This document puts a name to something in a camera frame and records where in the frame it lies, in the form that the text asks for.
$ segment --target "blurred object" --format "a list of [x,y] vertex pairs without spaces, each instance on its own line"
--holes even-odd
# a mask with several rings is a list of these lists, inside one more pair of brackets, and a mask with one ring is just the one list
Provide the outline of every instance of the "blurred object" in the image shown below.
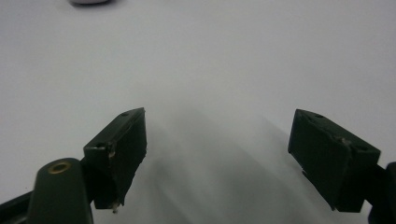
[[111,1],[111,0],[70,0],[71,3],[82,4],[82,5],[98,4],[98,3],[108,2],[108,1]]

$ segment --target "screw hole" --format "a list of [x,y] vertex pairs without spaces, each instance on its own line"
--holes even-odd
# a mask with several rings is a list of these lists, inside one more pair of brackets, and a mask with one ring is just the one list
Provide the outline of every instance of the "screw hole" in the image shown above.
[[57,175],[62,173],[70,168],[71,164],[67,161],[60,161],[56,164],[51,165],[49,168],[49,173],[52,175]]

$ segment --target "white surface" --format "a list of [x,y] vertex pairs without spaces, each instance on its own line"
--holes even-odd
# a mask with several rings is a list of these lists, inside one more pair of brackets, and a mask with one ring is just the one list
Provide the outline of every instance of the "white surface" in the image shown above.
[[396,2],[0,3],[0,202],[122,111],[147,110],[126,206],[95,223],[365,223],[287,153],[295,108],[396,161]]

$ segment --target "white table surface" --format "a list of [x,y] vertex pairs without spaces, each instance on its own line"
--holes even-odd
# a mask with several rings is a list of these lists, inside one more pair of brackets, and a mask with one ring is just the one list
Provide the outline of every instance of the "white table surface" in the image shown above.
[[287,153],[296,108],[396,161],[396,2],[0,2],[0,203],[119,113],[148,155],[95,223],[366,223],[332,212]]

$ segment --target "dark green plastic part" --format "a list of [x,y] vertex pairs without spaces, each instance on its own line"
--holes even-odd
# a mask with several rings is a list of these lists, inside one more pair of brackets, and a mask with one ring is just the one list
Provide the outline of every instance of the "dark green plastic part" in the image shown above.
[[146,156],[145,109],[126,111],[113,119],[84,147],[90,198],[97,209],[124,204],[134,173]]
[[61,159],[43,166],[35,179],[28,224],[93,223],[81,165]]
[[380,151],[325,117],[297,109],[289,153],[332,209],[359,212],[365,175]]

